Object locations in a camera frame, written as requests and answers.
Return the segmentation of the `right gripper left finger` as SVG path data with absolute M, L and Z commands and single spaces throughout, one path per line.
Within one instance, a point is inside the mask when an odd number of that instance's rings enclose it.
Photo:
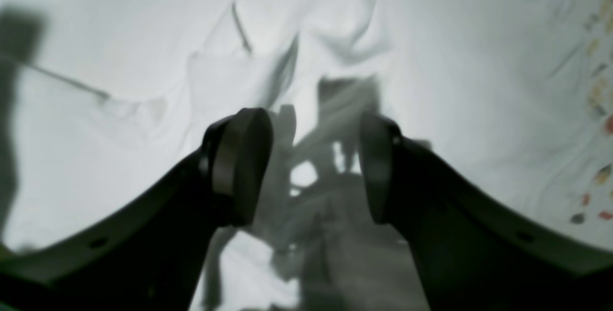
M 1 263 L 3 311 L 186 311 L 218 228 L 253 222 L 273 146 L 262 108 L 213 123 L 201 146 L 109 217 Z

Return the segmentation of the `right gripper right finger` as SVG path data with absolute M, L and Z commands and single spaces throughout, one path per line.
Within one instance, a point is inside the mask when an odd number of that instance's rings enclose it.
M 364 113 L 359 160 L 372 219 L 408 242 L 432 311 L 610 311 L 612 252 L 486 195 L 397 124 Z

